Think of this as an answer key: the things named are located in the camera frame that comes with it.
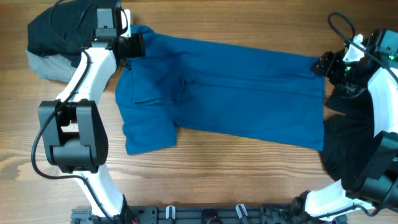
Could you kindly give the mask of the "blue polo shirt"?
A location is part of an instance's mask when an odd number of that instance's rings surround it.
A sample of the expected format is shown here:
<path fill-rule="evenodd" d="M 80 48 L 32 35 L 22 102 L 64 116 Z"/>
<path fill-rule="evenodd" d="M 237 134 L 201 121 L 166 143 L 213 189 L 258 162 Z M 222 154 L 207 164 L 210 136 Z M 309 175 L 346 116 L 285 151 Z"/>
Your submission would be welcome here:
<path fill-rule="evenodd" d="M 115 92 L 128 154 L 176 145 L 181 127 L 323 149 L 315 58 L 131 30 L 146 54 L 129 59 Z"/>

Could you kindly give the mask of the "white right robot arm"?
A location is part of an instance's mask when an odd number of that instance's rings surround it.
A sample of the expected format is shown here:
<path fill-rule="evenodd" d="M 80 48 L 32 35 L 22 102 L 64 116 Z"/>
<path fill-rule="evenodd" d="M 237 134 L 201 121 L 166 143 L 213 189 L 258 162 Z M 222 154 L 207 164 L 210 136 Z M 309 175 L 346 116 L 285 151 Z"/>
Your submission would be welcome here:
<path fill-rule="evenodd" d="M 286 223 L 346 223 L 361 210 L 369 217 L 397 210 L 397 32 L 375 30 L 326 52 L 312 71 L 335 87 L 327 106 L 321 158 L 335 182 L 306 191 L 291 204 L 264 205 L 261 217 Z"/>

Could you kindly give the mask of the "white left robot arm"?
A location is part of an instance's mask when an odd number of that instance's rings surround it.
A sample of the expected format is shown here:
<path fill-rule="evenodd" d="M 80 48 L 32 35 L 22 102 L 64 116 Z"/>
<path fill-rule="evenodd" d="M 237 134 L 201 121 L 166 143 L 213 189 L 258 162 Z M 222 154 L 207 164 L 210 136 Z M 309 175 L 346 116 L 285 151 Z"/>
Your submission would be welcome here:
<path fill-rule="evenodd" d="M 116 187 L 106 166 L 108 137 L 98 104 L 108 80 L 127 58 L 145 56 L 141 34 L 131 33 L 131 16 L 120 3 L 96 10 L 97 26 L 80 47 L 81 60 L 67 87 L 53 101 L 38 108 L 40 130 L 31 150 L 31 163 L 41 177 L 36 150 L 44 143 L 47 161 L 57 166 L 59 179 L 75 180 L 91 207 L 86 218 L 75 211 L 72 223 L 137 223 L 125 196 Z"/>

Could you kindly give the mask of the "dark green garment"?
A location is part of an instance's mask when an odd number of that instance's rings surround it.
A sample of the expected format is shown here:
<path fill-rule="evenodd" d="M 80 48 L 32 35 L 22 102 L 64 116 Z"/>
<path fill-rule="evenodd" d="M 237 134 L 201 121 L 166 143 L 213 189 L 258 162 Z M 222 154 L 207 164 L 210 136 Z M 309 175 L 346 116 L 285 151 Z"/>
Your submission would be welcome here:
<path fill-rule="evenodd" d="M 349 44 L 364 57 L 346 63 L 347 84 L 334 85 L 326 101 L 337 114 L 325 121 L 321 157 L 332 178 L 354 190 L 397 176 L 397 37 L 383 30 L 363 38 L 364 50 Z"/>

